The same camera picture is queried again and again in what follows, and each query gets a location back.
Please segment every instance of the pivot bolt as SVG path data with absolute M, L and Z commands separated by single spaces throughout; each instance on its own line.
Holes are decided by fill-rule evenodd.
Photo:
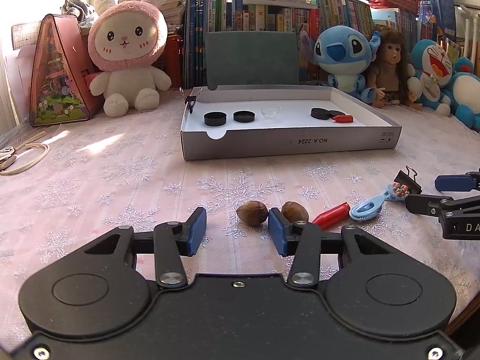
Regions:
M 312 284 L 314 282 L 314 276 L 307 272 L 298 272 L 292 275 L 292 282 L 295 284 Z
M 168 284 L 169 286 L 180 284 L 183 280 L 183 275 L 178 272 L 167 272 L 160 276 L 160 281 L 163 284 Z
M 48 360 L 50 358 L 50 352 L 41 346 L 33 350 L 33 355 L 38 360 Z
M 428 360 L 440 360 L 443 356 L 443 350 L 442 348 L 433 348 L 428 352 Z

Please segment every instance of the red marker cap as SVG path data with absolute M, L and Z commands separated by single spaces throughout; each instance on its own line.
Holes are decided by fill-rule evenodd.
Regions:
M 353 116 L 352 115 L 338 115 L 338 116 L 332 117 L 332 119 L 337 123 L 351 123 L 351 122 L 353 122 Z
M 324 230 L 335 223 L 348 218 L 349 212 L 350 206 L 347 202 L 345 202 L 337 207 L 333 207 L 332 209 L 321 213 L 311 222 L 317 226 L 320 226 L 320 228 Z

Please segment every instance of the black bottle cap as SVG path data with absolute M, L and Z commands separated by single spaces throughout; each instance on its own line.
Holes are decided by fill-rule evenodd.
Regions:
M 330 111 L 327 111 L 323 108 L 312 108 L 310 111 L 310 116 L 319 120 L 328 120 L 330 119 Z
M 203 120 L 207 126 L 219 127 L 227 122 L 227 114 L 223 112 L 209 112 L 203 115 Z
M 345 116 L 345 114 L 342 111 L 337 111 L 335 109 L 332 109 L 328 111 L 330 114 L 330 117 L 335 117 L 335 116 Z
M 252 111 L 237 111 L 233 114 L 233 120 L 239 123 L 250 123 L 255 120 L 255 114 Z

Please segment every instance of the small glass bowl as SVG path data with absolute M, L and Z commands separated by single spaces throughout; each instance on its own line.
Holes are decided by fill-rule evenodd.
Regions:
M 265 119 L 275 119 L 280 110 L 280 107 L 264 108 L 262 109 L 262 115 Z

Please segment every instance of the blue plush toy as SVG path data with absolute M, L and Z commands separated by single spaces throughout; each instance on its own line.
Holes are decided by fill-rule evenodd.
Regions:
M 301 33 L 301 52 L 306 59 L 330 73 L 328 83 L 367 104 L 375 99 L 375 89 L 365 88 L 362 72 L 375 61 L 380 46 L 380 33 L 373 33 L 369 42 L 365 36 L 346 26 L 330 27 L 314 43 Z
M 452 113 L 468 128 L 480 131 L 480 78 L 472 71 L 473 64 L 468 58 L 457 59 L 447 89 L 453 96 Z
M 446 86 L 453 67 L 445 50 L 432 40 L 422 39 L 414 46 L 410 59 L 421 83 L 422 94 L 417 101 L 440 115 L 450 115 L 453 96 Z

